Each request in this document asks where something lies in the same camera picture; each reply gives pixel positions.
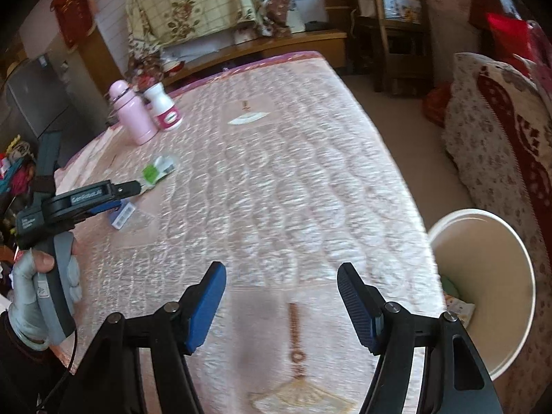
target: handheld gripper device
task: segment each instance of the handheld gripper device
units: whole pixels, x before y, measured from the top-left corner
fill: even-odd
[[[75,331],[74,309],[67,275],[75,224],[120,206],[120,200],[140,193],[137,181],[114,185],[106,180],[56,196],[53,172],[60,152],[61,132],[40,137],[37,171],[32,181],[32,204],[20,211],[16,241],[20,249],[35,248],[54,257],[53,270],[32,279],[52,345]]]
[[[146,414],[139,349],[149,349],[163,414],[203,414],[185,355],[207,337],[226,287],[226,268],[212,262],[178,302],[126,319],[111,313],[88,346],[59,414]]]
[[[350,263],[339,267],[337,287],[361,344],[380,355],[359,414],[402,412],[415,347],[426,348],[417,414],[502,413],[485,364],[456,314],[410,314],[365,285]]]

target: person's arm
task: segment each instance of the person's arm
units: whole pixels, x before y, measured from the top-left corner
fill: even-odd
[[[34,351],[27,347],[14,333],[8,313],[0,315],[0,405],[3,413],[21,414],[21,406],[35,412],[38,396],[46,397],[64,371],[65,367],[51,350]],[[61,394],[63,388],[49,400],[48,413],[57,411]]]
[[[71,298],[80,300],[78,244],[73,242],[68,265]],[[52,270],[54,259],[38,250],[26,251],[13,269],[14,301],[0,315],[0,407],[4,414],[36,413],[37,401],[45,399],[60,380],[65,367],[49,350],[48,330],[38,307],[32,277]],[[68,379],[45,406],[56,413]]]

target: bottle label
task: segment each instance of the bottle label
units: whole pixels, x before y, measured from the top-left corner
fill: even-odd
[[[175,106],[155,117],[157,125],[161,129],[169,129],[180,121],[180,114]]]

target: wooden bed frame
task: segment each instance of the wooden bed frame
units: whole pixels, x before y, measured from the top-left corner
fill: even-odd
[[[255,53],[268,58],[296,51],[318,51],[333,68],[345,67],[346,37],[347,34],[339,30],[312,31],[298,32],[290,37],[264,37],[231,45],[187,62],[175,75],[164,78],[163,85],[166,87],[198,71]]]

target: glove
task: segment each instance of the glove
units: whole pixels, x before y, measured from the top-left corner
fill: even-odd
[[[68,279],[71,285],[70,295],[73,302],[82,298],[79,285],[80,270],[75,257],[78,244],[73,241],[71,260],[68,265]],[[48,329],[38,306],[37,294],[32,276],[37,272],[46,273],[53,269],[54,259],[40,250],[27,250],[13,267],[12,281],[14,301],[9,306],[8,318],[13,331],[21,341],[36,351],[48,348]]]

